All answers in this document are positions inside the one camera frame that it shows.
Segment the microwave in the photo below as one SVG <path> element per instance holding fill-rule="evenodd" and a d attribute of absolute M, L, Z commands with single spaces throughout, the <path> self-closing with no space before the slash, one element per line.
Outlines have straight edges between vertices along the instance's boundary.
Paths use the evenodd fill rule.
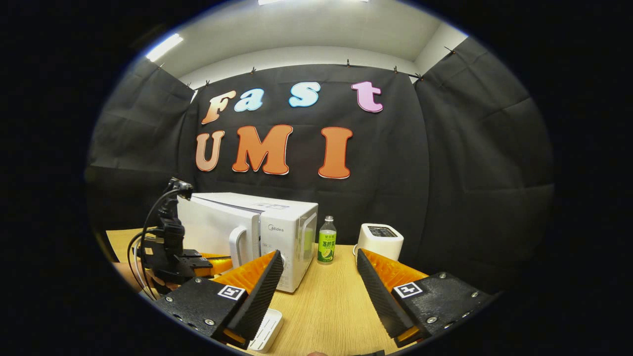
<path fill-rule="evenodd" d="M 297 289 L 317 249 L 317 203 L 237 193 L 178 199 L 184 248 L 231 256 L 233 268 L 279 250 L 284 271 L 277 289 Z"/>

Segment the wooden table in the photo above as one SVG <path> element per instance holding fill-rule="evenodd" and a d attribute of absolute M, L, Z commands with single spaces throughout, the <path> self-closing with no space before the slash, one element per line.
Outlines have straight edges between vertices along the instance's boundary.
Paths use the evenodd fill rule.
<path fill-rule="evenodd" d="M 140 231 L 108 231 L 119 261 L 127 261 L 127 244 Z M 401 349 L 380 323 L 351 251 L 352 246 L 337 245 L 330 265 L 318 264 L 315 256 L 294 293 L 275 292 L 269 307 L 282 313 L 284 325 L 266 355 L 305 356 L 319 351 L 352 356 Z"/>

